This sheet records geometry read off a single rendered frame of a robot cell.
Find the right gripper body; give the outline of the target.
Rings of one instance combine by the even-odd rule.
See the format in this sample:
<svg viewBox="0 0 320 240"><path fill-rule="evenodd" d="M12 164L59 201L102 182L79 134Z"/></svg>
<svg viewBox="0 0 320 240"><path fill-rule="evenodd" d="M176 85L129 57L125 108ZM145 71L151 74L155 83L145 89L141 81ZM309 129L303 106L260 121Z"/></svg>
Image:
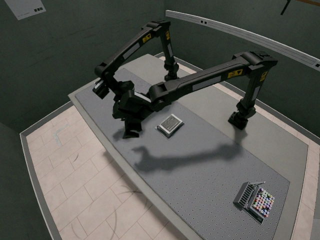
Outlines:
<svg viewBox="0 0 320 240"><path fill-rule="evenodd" d="M114 89L116 89L116 88L117 88L117 86L116 86ZM111 89L111 91L113 92L114 89ZM114 93L114 92L113 92L113 93ZM114 93L114 94L115 94L115 93ZM115 101L115 103L116 103L116 102L120 102L119 100L121 100L121 96L118 97L118 96L115 94L115 97L114 97L113 100ZM114 104L115 104L115 103L114 103Z"/></svg>

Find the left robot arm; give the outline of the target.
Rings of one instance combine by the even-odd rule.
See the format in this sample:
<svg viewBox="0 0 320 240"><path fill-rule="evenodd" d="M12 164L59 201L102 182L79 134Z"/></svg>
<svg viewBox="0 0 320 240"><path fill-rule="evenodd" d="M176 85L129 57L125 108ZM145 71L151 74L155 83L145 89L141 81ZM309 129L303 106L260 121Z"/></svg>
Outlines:
<svg viewBox="0 0 320 240"><path fill-rule="evenodd" d="M128 90L120 102L114 104L112 116L114 119L127 118L127 124L135 126L141 118L146 119L153 112L161 111L185 95L235 77L247 76L250 80L245 96L236 105L239 112L234 111L229 118L244 129L248 119L256 113L255 101L267 74L277 63L278 60L265 51L243 51L234 54L231 61L154 84L147 94Z"/></svg>

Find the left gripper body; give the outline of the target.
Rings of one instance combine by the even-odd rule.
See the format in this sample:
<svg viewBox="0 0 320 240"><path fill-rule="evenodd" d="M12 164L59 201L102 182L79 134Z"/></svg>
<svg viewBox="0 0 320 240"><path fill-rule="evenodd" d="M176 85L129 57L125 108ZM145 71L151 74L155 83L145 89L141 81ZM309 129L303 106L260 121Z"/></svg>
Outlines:
<svg viewBox="0 0 320 240"><path fill-rule="evenodd" d="M142 120L138 124L136 124L135 126L134 125L129 125L127 119L124 121L124 124L125 124L125 135L126 136L136 137L136 132L133 132L132 130L137 131L137 132L141 132L142 131L141 122L145 118L140 117L137 113L136 113L136 115Z"/></svg>

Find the white grid rack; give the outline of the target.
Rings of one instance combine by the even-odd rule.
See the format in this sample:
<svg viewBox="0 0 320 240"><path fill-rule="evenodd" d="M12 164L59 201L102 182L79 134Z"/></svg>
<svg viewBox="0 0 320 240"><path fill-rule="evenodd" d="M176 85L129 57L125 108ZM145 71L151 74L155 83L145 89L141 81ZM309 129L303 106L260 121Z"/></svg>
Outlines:
<svg viewBox="0 0 320 240"><path fill-rule="evenodd" d="M171 114L166 120L164 120L159 128L168 136L173 133L180 125L182 121L175 115Z"/></svg>

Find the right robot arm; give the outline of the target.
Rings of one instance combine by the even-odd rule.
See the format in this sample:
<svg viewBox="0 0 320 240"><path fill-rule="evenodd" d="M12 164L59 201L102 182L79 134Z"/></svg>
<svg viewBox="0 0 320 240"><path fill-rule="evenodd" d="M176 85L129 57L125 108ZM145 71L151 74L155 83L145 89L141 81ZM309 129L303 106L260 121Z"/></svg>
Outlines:
<svg viewBox="0 0 320 240"><path fill-rule="evenodd" d="M94 73L100 78L100 80L97 82L92 91L102 100L110 92L109 89L112 90L115 87L117 88L112 91L118 97L122 97L123 94L128 90L134 91L135 86L131 80L124 82L117 81L113 76L115 75L115 72L119 69L119 67L138 49L140 49L149 40L158 38L159 36L165 56L164 69L168 71L167 75L165 75L164 78L167 80L179 79L179 77L177 76L179 65L175 61L173 55L169 31L170 25L170 21L161 19L153 20L145 24L137 35L135 35L114 54L106 58L103 62L99 63L95 67Z"/></svg>

